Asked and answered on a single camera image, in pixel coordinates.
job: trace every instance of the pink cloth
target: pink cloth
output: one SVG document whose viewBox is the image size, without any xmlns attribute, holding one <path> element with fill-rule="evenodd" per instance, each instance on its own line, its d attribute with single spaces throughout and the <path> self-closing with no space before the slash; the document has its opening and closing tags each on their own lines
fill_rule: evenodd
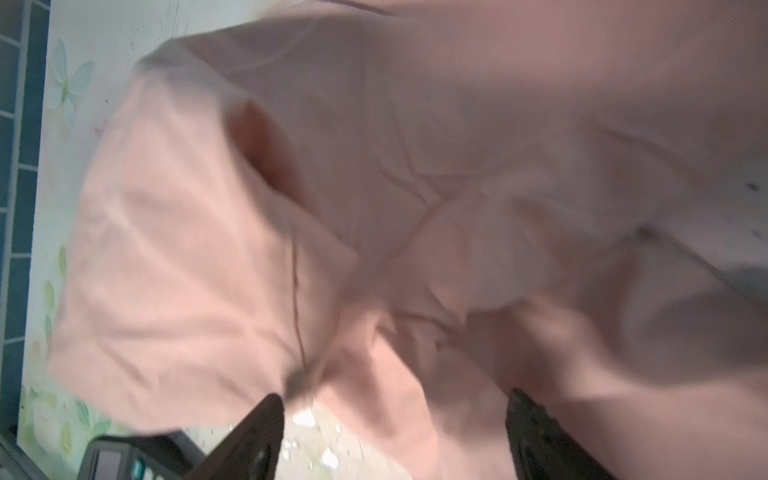
<svg viewBox="0 0 768 480">
<path fill-rule="evenodd" d="M 514 478 L 521 386 L 622 480 L 768 472 L 768 312 L 629 239 L 768 151 L 768 4 L 312 2 L 168 42 L 88 173 L 50 372 L 137 429 L 315 396 Z"/>
</svg>

